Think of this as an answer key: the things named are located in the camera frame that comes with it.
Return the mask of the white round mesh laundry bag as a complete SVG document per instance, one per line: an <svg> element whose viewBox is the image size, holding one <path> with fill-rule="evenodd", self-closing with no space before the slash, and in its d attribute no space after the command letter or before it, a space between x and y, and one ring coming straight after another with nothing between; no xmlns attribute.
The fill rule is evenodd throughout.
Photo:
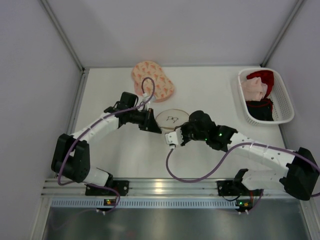
<svg viewBox="0 0 320 240"><path fill-rule="evenodd" d="M181 109L167 109L159 113L155 120L164 132L170 132L189 120L189 114Z"/></svg>

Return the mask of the black garment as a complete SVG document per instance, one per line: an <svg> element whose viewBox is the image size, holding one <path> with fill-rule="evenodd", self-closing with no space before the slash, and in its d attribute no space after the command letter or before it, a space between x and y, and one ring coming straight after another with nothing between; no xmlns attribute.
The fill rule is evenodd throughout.
<svg viewBox="0 0 320 240"><path fill-rule="evenodd" d="M273 102L269 98L263 98L260 101L247 101L246 107L253 118L260 121L274 121Z"/></svg>

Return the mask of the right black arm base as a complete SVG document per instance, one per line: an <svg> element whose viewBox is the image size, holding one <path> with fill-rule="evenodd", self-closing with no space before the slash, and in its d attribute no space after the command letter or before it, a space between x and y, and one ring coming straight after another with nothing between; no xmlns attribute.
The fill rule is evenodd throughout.
<svg viewBox="0 0 320 240"><path fill-rule="evenodd" d="M261 189L249 190L241 182L233 180L219 180L216 184L220 197L258 197L262 193Z"/></svg>

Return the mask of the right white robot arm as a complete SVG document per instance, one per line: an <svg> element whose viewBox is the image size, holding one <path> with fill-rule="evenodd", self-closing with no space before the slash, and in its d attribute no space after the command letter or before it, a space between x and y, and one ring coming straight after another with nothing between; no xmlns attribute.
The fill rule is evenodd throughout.
<svg viewBox="0 0 320 240"><path fill-rule="evenodd" d="M202 110L193 112L180 131L183 145L203 141L227 156L234 153L266 167L265 170L240 169L233 179L238 187L251 191L281 190L302 201L315 196L320 168L306 148L294 151L254 141L232 127L215 124Z"/></svg>

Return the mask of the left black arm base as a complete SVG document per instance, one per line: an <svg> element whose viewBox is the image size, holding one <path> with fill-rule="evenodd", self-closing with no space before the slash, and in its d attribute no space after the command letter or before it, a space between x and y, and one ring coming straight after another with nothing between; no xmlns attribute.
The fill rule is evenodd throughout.
<svg viewBox="0 0 320 240"><path fill-rule="evenodd" d="M85 189L86 196L116 196L115 191L122 197L129 192L130 182L128 180L109 181L104 188L87 185Z"/></svg>

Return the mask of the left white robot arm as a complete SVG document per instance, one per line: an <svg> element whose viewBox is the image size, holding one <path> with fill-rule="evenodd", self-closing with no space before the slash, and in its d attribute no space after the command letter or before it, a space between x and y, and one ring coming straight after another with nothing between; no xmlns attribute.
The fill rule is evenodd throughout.
<svg viewBox="0 0 320 240"><path fill-rule="evenodd" d="M112 175L91 166L90 146L127 123L136 124L141 131L161 134L152 108L139 110L138 96L123 92L114 106L110 106L94 122L71 135L62 134L57 139L51 170L59 177L75 183L111 187Z"/></svg>

